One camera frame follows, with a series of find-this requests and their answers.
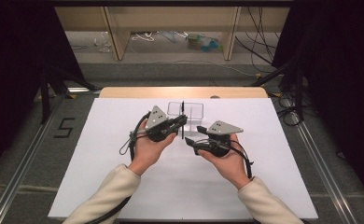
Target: person's left hand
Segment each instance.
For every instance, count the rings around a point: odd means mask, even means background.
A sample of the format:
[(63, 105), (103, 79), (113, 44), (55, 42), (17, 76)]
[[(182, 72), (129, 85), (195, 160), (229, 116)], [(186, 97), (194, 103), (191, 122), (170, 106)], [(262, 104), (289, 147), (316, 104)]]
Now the person's left hand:
[[(147, 125), (147, 119), (139, 125), (139, 130), (144, 129)], [(176, 137), (176, 133), (171, 133), (160, 142), (153, 142), (145, 133), (140, 133), (136, 137), (135, 156), (129, 169), (137, 175), (142, 175), (147, 168), (158, 161), (162, 151), (168, 147)]]

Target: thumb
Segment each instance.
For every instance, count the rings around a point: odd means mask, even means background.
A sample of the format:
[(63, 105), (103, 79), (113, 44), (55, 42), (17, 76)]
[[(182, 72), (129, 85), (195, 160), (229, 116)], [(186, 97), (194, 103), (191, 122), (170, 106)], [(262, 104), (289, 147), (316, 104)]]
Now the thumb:
[(160, 141), (159, 144), (161, 144), (163, 147), (168, 147), (175, 139), (176, 133), (170, 133), (164, 140)]
[(208, 160), (212, 163), (214, 163), (214, 161), (217, 159), (217, 157), (212, 155), (212, 153), (209, 151), (199, 149), (197, 152), (200, 154), (200, 156), (202, 156), (203, 158), (205, 158), (206, 160)]

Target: transparent plastic box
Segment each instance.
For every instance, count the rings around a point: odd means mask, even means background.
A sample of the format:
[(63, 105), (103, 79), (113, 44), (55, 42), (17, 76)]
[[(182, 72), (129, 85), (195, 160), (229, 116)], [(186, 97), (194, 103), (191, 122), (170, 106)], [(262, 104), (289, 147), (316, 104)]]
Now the transparent plastic box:
[[(188, 117), (185, 124), (185, 132), (197, 132), (197, 126), (202, 125), (204, 105), (198, 103), (184, 103), (184, 114)], [(182, 115), (182, 102), (170, 102), (168, 104), (167, 115), (170, 119)]]

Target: cream sweater sleeve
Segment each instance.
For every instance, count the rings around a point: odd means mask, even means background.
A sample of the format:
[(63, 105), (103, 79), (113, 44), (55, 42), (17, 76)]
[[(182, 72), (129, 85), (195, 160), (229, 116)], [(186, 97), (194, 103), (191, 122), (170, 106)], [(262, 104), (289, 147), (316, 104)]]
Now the cream sweater sleeve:
[[(141, 177), (122, 164), (111, 171), (100, 188), (66, 219), (64, 223), (86, 223), (103, 216), (133, 195)], [(120, 212), (102, 223), (113, 223)]]
[(261, 224), (303, 223), (286, 204), (272, 195), (258, 177), (254, 177), (249, 184), (239, 189), (238, 197), (252, 217)]

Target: white paper sheet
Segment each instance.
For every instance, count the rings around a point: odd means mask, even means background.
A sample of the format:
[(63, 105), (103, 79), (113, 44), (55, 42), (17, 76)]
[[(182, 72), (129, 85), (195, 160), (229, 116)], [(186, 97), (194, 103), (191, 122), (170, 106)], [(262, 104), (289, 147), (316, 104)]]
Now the white paper sheet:
[[(270, 99), (96, 99), (65, 177), (49, 212), (63, 218), (86, 201), (109, 171), (130, 163), (119, 149), (137, 122), (154, 105), (165, 113), (169, 102), (203, 104), (202, 126), (222, 120), (244, 129), (238, 133), (253, 175), (300, 218), (317, 218), (296, 162)], [(142, 176), (141, 185), (119, 219), (241, 220), (251, 219), (236, 188), (216, 168), (195, 156), (179, 135), (159, 161)], [(199, 133), (186, 133), (194, 139)]]

